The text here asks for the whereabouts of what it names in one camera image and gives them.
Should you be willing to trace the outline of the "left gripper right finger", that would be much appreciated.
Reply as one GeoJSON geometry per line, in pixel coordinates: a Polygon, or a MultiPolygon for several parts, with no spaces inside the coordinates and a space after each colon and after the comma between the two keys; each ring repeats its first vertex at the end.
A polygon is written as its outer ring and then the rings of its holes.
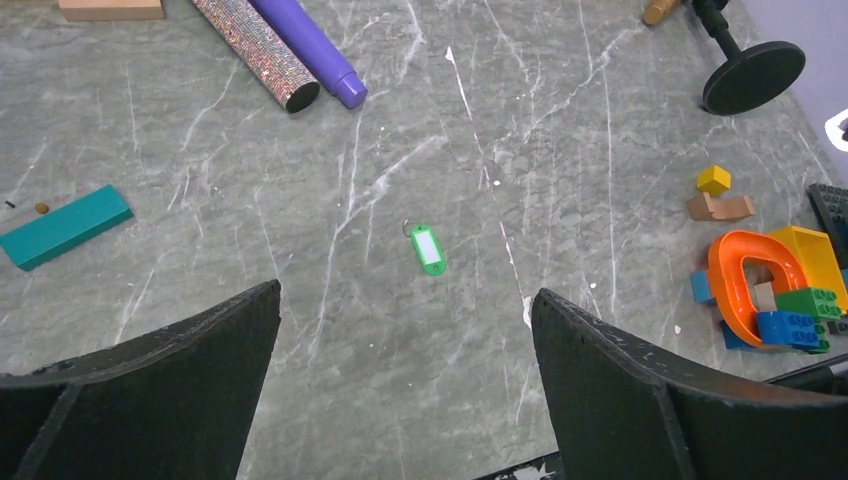
{"type": "Polygon", "coordinates": [[[532,334],[567,479],[843,479],[847,400],[678,356],[543,289],[532,334]]]}

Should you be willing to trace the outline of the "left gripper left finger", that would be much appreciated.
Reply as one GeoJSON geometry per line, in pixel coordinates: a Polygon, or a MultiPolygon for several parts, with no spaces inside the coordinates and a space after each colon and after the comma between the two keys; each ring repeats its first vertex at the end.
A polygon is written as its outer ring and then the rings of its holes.
{"type": "Polygon", "coordinates": [[[280,325],[281,286],[1,378],[5,479],[233,479],[280,325]]]}

